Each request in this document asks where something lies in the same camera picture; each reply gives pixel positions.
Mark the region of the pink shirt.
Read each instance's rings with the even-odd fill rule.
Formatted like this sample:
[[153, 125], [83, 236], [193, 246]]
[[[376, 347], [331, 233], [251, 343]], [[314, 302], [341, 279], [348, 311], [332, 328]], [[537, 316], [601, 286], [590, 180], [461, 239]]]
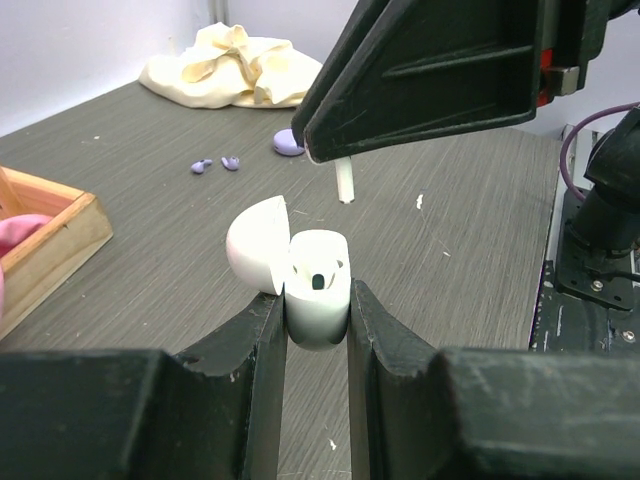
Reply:
[[51, 216], [42, 214], [22, 214], [2, 220], [1, 258], [51, 220]]

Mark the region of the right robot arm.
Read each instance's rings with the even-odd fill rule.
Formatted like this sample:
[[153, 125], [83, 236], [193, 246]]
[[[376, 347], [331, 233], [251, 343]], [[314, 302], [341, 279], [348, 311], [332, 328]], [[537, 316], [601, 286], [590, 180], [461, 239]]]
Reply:
[[[635, 1], [361, 1], [291, 129], [316, 163], [532, 120], [585, 85], [607, 24]], [[564, 217], [560, 290], [629, 310], [638, 278], [639, 106], [593, 147]]]

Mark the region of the white earbud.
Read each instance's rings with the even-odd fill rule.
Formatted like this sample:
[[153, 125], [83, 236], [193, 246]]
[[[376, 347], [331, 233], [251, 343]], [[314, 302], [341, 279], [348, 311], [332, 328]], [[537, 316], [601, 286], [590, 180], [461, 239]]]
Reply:
[[355, 200], [354, 177], [350, 157], [337, 159], [335, 162], [338, 199], [343, 204], [351, 204]]

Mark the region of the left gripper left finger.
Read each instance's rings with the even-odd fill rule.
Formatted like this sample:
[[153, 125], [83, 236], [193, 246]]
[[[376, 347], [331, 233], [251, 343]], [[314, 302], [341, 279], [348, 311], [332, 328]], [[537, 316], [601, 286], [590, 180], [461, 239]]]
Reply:
[[287, 334], [257, 295], [182, 352], [7, 353], [5, 479], [273, 479]]

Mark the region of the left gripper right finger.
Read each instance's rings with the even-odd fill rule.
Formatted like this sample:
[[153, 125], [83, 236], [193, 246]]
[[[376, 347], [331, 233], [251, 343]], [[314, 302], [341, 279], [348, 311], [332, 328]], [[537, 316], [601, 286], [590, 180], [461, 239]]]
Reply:
[[438, 350], [351, 285], [356, 479], [635, 479], [639, 362], [523, 350]]

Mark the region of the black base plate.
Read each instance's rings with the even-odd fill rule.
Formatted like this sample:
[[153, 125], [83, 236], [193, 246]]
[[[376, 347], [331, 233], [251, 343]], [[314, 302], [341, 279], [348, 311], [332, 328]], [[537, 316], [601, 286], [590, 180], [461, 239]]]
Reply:
[[543, 263], [529, 349], [534, 352], [580, 352], [613, 356], [639, 355], [639, 285], [632, 285], [633, 308], [609, 309], [555, 288], [553, 262]]

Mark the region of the white charging case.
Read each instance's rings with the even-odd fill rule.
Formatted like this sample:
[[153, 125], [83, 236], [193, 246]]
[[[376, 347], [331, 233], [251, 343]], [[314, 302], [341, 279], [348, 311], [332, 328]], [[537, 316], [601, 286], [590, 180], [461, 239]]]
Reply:
[[309, 351], [329, 350], [348, 325], [351, 268], [347, 239], [326, 229], [290, 233], [283, 196], [240, 213], [226, 235], [235, 275], [263, 293], [282, 295], [292, 341]]

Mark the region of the wooden clothes rack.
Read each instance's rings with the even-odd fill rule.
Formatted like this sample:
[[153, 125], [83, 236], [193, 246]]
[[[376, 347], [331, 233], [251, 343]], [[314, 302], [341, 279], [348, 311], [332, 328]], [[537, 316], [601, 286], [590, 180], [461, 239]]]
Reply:
[[1, 256], [1, 336], [6, 337], [113, 236], [98, 198], [89, 192], [3, 167], [1, 220], [44, 217]]

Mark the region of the cream crumpled cloth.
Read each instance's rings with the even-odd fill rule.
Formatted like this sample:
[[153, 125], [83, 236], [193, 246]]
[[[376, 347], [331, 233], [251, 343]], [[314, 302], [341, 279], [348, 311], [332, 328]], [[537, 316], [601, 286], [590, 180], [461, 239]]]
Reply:
[[289, 40], [251, 37], [241, 25], [218, 22], [200, 29], [182, 54], [152, 57], [138, 81], [192, 109], [284, 109], [301, 103], [321, 68]]

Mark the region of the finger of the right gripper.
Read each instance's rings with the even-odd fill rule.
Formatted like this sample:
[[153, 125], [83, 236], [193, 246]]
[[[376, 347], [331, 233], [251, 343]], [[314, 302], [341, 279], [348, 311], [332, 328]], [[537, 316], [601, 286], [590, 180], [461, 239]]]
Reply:
[[412, 135], [374, 132], [372, 123], [362, 124], [360, 140], [343, 140], [346, 118], [340, 116], [335, 128], [322, 126], [320, 116], [329, 114], [340, 100], [341, 92], [332, 88], [344, 75], [352, 79], [362, 70], [349, 62], [359, 48], [371, 53], [380, 53], [385, 40], [378, 42], [367, 37], [378, 32], [389, 34], [415, 11], [413, 1], [360, 1], [356, 4], [338, 41], [330, 52], [320, 73], [307, 92], [291, 120], [291, 129], [297, 144], [307, 150], [377, 150], [380, 148], [412, 143]]

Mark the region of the purple earbud near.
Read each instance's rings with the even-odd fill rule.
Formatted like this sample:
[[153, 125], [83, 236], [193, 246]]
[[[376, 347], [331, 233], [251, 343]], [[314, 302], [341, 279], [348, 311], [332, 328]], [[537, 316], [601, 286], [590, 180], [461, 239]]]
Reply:
[[221, 164], [228, 171], [237, 171], [240, 168], [240, 161], [235, 156], [222, 157]]

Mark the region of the purple charging case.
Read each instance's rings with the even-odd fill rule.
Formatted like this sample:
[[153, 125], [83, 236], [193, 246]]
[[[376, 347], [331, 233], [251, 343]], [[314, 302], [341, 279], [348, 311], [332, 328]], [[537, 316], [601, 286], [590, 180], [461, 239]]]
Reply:
[[274, 134], [273, 148], [276, 153], [287, 157], [300, 156], [305, 152], [305, 149], [297, 144], [290, 128], [279, 130]]

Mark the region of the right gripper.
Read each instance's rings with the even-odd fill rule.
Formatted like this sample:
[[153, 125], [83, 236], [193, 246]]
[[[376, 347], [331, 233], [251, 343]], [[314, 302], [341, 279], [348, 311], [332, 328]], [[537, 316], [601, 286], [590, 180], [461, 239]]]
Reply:
[[[413, 2], [391, 33], [367, 37], [382, 51], [359, 48], [349, 64], [362, 72], [332, 88], [340, 100], [320, 124], [344, 116], [341, 139], [360, 140], [369, 123], [414, 142], [524, 123], [583, 89], [608, 23], [639, 11], [639, 0], [546, 1], [542, 21], [539, 1]], [[307, 151], [324, 163], [372, 150]]]

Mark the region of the purple earbud far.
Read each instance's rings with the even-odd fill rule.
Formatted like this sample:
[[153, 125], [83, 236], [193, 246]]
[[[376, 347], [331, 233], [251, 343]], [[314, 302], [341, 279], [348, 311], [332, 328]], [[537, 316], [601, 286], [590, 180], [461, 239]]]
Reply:
[[190, 171], [193, 174], [201, 175], [206, 171], [206, 169], [209, 166], [212, 165], [212, 163], [213, 161], [211, 159], [202, 159], [202, 160], [196, 161], [191, 165]]

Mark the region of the purple earbud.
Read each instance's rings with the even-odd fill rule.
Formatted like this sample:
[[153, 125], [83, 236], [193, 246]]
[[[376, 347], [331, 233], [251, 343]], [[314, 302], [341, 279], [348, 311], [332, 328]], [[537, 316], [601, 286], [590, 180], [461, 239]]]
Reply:
[[202, 159], [202, 160], [196, 161], [191, 165], [190, 171], [193, 174], [201, 175], [206, 171], [206, 169], [209, 166], [212, 165], [212, 163], [213, 161], [211, 159]]
[[240, 168], [240, 161], [235, 156], [222, 157], [221, 164], [228, 171], [237, 171]]

